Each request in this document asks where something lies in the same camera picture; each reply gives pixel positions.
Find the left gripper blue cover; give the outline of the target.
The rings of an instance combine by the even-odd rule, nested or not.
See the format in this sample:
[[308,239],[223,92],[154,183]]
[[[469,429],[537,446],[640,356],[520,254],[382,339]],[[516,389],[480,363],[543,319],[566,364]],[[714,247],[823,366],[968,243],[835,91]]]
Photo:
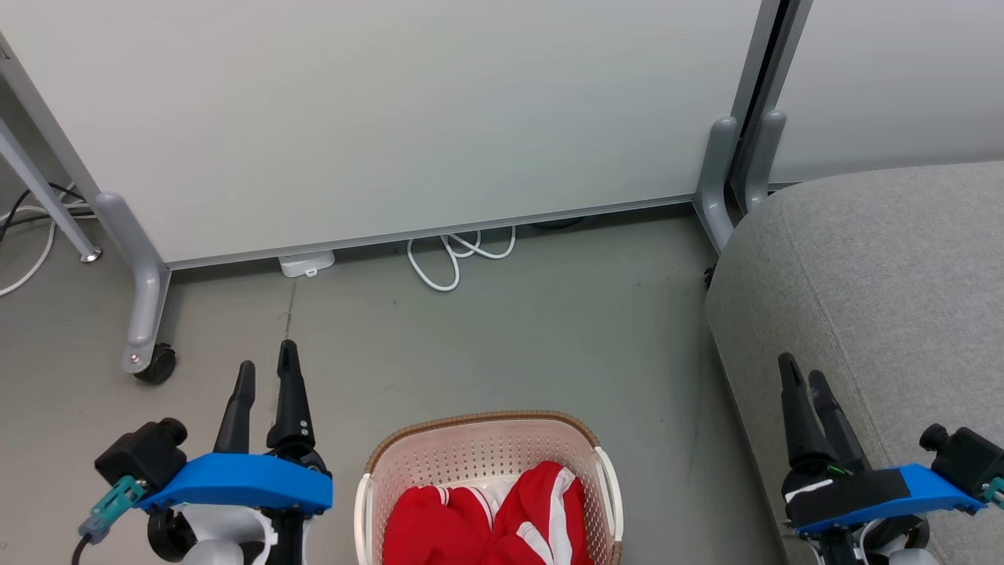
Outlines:
[[[272,454],[249,453],[254,362],[241,362],[214,453],[188,462],[144,502],[147,542],[176,565],[308,565],[306,540],[333,507],[334,486],[315,450],[304,372],[292,340],[280,344],[279,390],[267,432]],[[301,459],[305,461],[287,461]]]

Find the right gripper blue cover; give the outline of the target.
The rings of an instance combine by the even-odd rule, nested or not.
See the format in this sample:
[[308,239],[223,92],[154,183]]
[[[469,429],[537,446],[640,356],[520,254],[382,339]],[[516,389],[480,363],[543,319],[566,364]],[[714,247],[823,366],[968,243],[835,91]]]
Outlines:
[[[824,372],[813,370],[808,376],[811,405],[796,358],[784,352],[777,362],[788,464],[793,469],[783,482],[785,514],[794,535],[813,547],[818,565],[865,565],[861,530],[869,523],[938,511],[974,515],[985,508],[979,498],[926,466],[872,471]],[[846,471],[833,466],[835,459]],[[824,472],[811,475],[796,472],[799,469]]]

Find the red and white garment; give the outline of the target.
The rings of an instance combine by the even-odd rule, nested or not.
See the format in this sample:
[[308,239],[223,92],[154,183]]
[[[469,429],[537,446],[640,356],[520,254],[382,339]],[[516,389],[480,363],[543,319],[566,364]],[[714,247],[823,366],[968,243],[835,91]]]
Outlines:
[[410,487],[392,508],[383,565],[595,565],[584,485],[543,461],[515,483]]

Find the grey fabric sofa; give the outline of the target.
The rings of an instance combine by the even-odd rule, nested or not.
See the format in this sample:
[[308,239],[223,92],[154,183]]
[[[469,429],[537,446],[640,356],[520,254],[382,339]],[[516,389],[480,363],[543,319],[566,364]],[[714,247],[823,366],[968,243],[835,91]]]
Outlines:
[[928,465],[930,425],[1004,448],[1004,162],[899,168],[783,188],[735,227],[707,316],[783,565],[778,356],[824,373],[875,468]]

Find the black caster wheel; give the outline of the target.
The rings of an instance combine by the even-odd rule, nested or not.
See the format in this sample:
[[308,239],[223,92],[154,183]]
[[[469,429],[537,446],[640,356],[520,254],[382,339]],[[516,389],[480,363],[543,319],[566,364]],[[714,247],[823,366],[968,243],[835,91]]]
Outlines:
[[137,380],[151,386],[164,383],[172,376],[176,368],[176,352],[171,344],[157,343],[151,353],[150,364],[133,376]]

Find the white power adapter box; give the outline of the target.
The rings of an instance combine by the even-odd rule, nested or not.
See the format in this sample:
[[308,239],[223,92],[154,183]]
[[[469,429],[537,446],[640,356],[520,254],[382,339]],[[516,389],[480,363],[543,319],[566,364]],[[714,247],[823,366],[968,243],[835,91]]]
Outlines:
[[315,253],[295,253],[282,255],[278,258],[281,272],[286,278],[314,278],[323,269],[336,263],[336,255],[332,250],[315,251]]

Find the long grey partition foot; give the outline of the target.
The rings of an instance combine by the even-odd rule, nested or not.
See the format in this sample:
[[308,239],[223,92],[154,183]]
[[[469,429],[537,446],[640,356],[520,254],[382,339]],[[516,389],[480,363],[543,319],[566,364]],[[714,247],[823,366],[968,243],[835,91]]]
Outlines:
[[103,191],[98,193],[93,206],[132,271],[135,297],[126,330],[122,369],[134,375],[147,368],[154,346],[161,343],[158,342],[158,329],[171,272],[123,197]]

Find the white plastic laundry basket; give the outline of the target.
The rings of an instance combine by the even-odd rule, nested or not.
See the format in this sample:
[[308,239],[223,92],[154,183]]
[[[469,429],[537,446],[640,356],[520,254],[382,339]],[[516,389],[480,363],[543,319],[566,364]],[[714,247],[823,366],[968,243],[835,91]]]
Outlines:
[[624,504],[616,469],[582,421],[547,410],[453,416],[399,429],[370,454],[356,489],[358,565],[381,565],[392,507],[409,487],[495,487],[542,461],[584,483],[587,550],[595,565],[621,565]]

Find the grey metal table leg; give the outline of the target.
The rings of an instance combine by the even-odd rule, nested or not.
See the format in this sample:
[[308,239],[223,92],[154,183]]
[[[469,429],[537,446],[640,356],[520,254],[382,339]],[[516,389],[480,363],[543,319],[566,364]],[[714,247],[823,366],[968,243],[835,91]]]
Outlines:
[[87,239],[85,232],[60,201],[60,197],[55,195],[53,187],[43,178],[39,168],[32,162],[3,118],[0,118],[0,155],[11,165],[30,193],[71,241],[72,246],[80,254],[80,261],[86,264],[97,261],[103,251]]

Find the large white partition panel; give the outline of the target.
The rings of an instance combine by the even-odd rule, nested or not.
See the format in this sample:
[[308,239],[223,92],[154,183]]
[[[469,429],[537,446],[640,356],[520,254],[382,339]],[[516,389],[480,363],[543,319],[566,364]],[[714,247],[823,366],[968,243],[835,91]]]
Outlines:
[[187,268],[688,198],[763,2],[0,0],[0,39]]

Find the narrow white partition panel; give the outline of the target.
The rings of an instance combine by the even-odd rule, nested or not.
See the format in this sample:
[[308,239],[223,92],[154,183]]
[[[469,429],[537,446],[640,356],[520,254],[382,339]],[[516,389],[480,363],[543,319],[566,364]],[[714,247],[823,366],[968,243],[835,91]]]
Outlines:
[[773,183],[1004,160],[1004,0],[813,0]]

